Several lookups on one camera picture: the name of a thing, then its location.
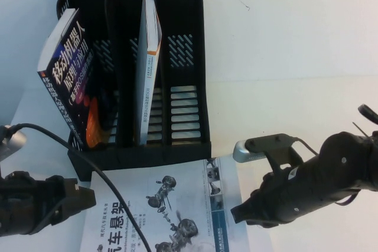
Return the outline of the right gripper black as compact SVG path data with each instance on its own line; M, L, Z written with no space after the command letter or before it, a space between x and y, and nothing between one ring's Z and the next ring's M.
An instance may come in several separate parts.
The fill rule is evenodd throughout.
M309 213L309 170L306 165L266 174L259 189L230 210L234 223L272 228Z

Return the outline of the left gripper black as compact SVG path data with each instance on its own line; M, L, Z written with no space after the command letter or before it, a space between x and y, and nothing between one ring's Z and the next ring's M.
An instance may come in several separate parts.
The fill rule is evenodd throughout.
M76 178L54 175L37 182L36 211L29 235L39 233L96 205L94 190L78 186Z

